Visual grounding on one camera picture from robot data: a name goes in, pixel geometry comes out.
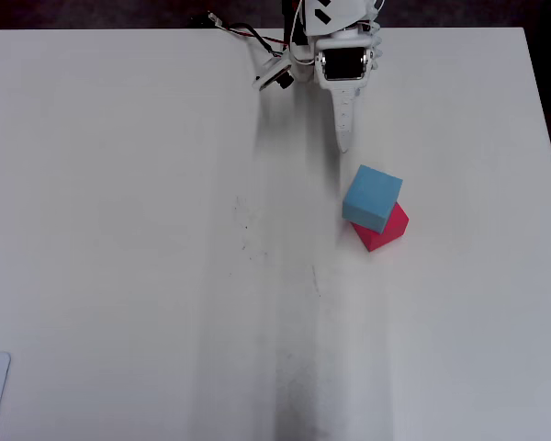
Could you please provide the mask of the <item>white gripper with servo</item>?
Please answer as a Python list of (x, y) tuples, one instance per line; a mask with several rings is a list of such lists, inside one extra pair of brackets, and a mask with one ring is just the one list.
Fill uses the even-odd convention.
[(347, 153), (354, 143), (355, 100), (377, 68), (377, 32), (345, 28), (317, 37), (313, 49), (316, 81), (332, 99), (337, 146)]

